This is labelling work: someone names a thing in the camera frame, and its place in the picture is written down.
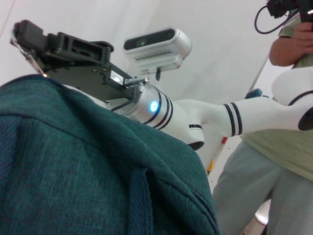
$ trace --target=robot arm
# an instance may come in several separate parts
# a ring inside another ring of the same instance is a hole
[[[64,33],[44,36],[42,32],[33,23],[22,21],[15,25],[11,41],[38,73],[195,150],[204,144],[204,124],[214,125],[225,137],[265,129],[313,129],[310,68],[291,70],[276,79],[273,94],[278,102],[265,97],[224,105],[173,102],[157,81],[161,71],[179,68],[191,51],[190,40],[180,30],[169,27],[126,40],[124,52],[137,68],[134,77],[110,62],[113,46],[106,42],[87,42]]]

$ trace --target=green fabric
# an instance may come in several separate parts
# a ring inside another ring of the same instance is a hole
[[[298,15],[279,36],[292,37],[300,22]],[[304,55],[294,68],[309,66],[313,66],[313,54]],[[244,135],[242,139],[279,165],[313,181],[313,131],[266,130]]]
[[[219,234],[204,168],[181,141],[38,75],[0,88],[0,116],[22,117],[0,234],[126,234],[139,167],[155,234]]]

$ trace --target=black cable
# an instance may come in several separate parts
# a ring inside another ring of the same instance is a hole
[[[265,8],[267,8],[267,6],[262,7],[262,8],[258,11],[258,13],[256,14],[256,17],[255,17],[255,20],[254,20],[254,28],[255,28],[255,30],[256,30],[258,33],[260,33],[260,34],[269,34],[269,33],[274,32],[275,30],[278,30],[281,26],[283,26],[285,23],[287,23],[287,22],[290,20],[290,18],[292,18],[292,17],[297,13],[297,11],[293,12],[292,14],[289,13],[287,19],[286,19],[284,22],[282,22],[280,25],[278,25],[276,28],[272,29],[271,31],[268,31],[268,32],[261,32],[261,31],[258,29],[257,20],[258,20],[259,14],[260,14],[261,11],[262,11],[263,9],[265,9]]]

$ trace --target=person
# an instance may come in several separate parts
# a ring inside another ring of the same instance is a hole
[[[313,24],[299,15],[289,21],[269,59],[275,66],[313,66]],[[242,234],[269,199],[268,235],[313,234],[313,131],[266,130],[242,139],[212,195],[221,234]]]

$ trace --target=person's arm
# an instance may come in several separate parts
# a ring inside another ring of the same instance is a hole
[[[312,23],[300,23],[295,27],[292,38],[277,39],[270,49],[269,60],[276,66],[290,66],[302,56],[313,53]]]

